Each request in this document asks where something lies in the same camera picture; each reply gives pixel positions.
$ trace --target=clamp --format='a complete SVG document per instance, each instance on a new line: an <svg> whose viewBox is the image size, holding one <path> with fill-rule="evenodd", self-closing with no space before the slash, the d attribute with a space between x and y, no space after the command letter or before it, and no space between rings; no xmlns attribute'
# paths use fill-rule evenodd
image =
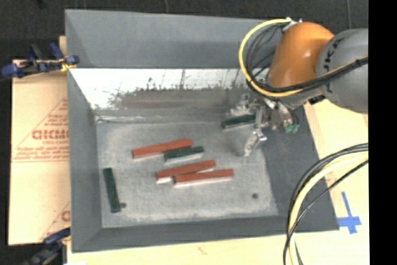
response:
<svg viewBox="0 0 397 265"><path fill-rule="evenodd" d="M59 46L52 42L49 44L51 60L45 60L36 43L28 50L28 58L19 64L10 63L1 68L1 75L5 78L23 78L27 75L47 73L56 70L67 70L80 62L76 55L64 56Z"/></svg>

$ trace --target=blue cross marker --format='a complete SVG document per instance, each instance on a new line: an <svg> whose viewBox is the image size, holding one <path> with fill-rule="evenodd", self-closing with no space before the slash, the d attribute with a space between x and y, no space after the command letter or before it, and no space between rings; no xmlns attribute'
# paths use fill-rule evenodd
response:
<svg viewBox="0 0 397 265"><path fill-rule="evenodd" d="M349 229L350 234L357 233L357 229L355 228L357 225L361 225L361 221L359 217L353 217L352 212L350 211L349 203L347 202L346 193L342 191L343 201L345 202L347 217L337 218L337 223L339 227L347 227Z"/></svg>

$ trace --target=red block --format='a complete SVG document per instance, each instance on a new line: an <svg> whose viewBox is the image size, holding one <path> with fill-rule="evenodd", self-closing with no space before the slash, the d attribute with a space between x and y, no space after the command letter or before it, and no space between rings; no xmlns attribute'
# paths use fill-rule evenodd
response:
<svg viewBox="0 0 397 265"><path fill-rule="evenodd" d="M192 163L185 166L158 171L156 173L156 179L160 182L167 181L171 179L171 177L178 176L180 174L195 173L197 171L212 169L213 167L215 167L214 160L205 160L199 163Z"/></svg>
<svg viewBox="0 0 397 265"><path fill-rule="evenodd" d="M187 184L202 181L219 181L224 179L231 179L233 176L233 169L221 169L205 173L188 173L174 176L174 184L175 186L184 186Z"/></svg>
<svg viewBox="0 0 397 265"><path fill-rule="evenodd" d="M178 150L192 146L192 140L189 138L174 140L169 143L159 143L157 145L137 148L132 151L133 158L141 158L145 156L156 155L170 150Z"/></svg>

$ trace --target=yellow cable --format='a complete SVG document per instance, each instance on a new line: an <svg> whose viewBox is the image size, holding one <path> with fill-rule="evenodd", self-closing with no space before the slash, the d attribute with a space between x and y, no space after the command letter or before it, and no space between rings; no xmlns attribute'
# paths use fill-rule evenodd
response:
<svg viewBox="0 0 397 265"><path fill-rule="evenodd" d="M355 154L354 156L352 156L351 154L345 155L345 156L341 156L336 161L334 161L331 164L325 166L325 168L323 168L319 173L315 174L305 184L305 186L299 192L299 194L298 194L298 196L297 196L297 198L296 198L296 200L294 202L294 205L292 207L291 214L290 214L290 223L288 224L288 231L290 231L292 229L293 224L297 220L297 217L298 217L299 210L300 210L300 207L302 205L302 202L304 201L304 199L305 199L306 195L309 193L309 191L313 188L313 186L315 184L317 184L317 182L319 180L321 180L323 177L325 177L331 171L334 171L335 169L340 168L341 166L345 166L346 164L349 164L349 163L355 163L356 161L363 162L364 160L368 159L368 151L363 151L363 153L366 153L366 155L364 157L363 156L357 156L357 154ZM288 252L289 252L289 255L290 255L291 263L293 265L299 264L297 251L296 251L295 248L291 248L291 246L295 247L295 237L294 237L294 235L291 236L290 244L288 246Z"/></svg>
<svg viewBox="0 0 397 265"><path fill-rule="evenodd" d="M291 90L291 91L287 91L287 92L270 92L270 91L266 91L265 89L260 88L254 81L253 79L250 77L245 65L244 65L244 60L243 60L243 53L244 53L244 48L245 45L247 43L247 41L249 40L249 38L251 37L252 34L254 34L255 32L257 32L259 29L263 28L263 27L267 27L268 25L272 25L272 24L284 24L286 22L291 22L291 19L273 19L273 20L268 20L265 21L257 26L255 26L254 28L252 28L247 34L246 36L243 38L243 41L241 42L241 45L239 47L239 51L238 51L238 61L239 61L239 65L241 68L241 71L243 72L244 77L247 79L247 81L249 83L251 83L251 86L259 93L266 95L266 96L273 96L273 97L285 97L285 96L291 96L294 95L296 93L299 93L300 91L302 91L303 89L295 89L295 90ZM367 56L363 56L361 58L358 58L356 60L363 60L364 58L366 58ZM322 76L318 77L318 79L321 79L329 74L335 73L336 71L338 71L341 68L344 68L345 66L348 65L352 65L354 64L356 61L353 61L351 63L348 63L346 65L342 65L328 73L323 74Z"/></svg>

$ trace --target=dark green block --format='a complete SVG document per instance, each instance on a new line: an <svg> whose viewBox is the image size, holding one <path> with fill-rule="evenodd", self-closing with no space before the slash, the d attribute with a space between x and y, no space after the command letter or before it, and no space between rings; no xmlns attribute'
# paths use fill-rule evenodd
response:
<svg viewBox="0 0 397 265"><path fill-rule="evenodd" d="M222 122L222 128L230 128L242 124L252 124L255 122L255 115L248 114L226 119Z"/></svg>
<svg viewBox="0 0 397 265"><path fill-rule="evenodd" d="M109 198L110 208L112 213L121 211L120 201L118 199L116 182L113 175L112 168L105 168L103 170L106 189L107 189L107 197Z"/></svg>
<svg viewBox="0 0 397 265"><path fill-rule="evenodd" d="M194 156L194 155L199 155L203 152L204 152L204 147L202 147L202 146L184 148L184 149L180 149L180 150L172 150L172 151L168 151L164 154L164 159L166 161L169 161L172 159L179 159L179 158L185 158L185 157L190 157L190 156Z"/></svg>

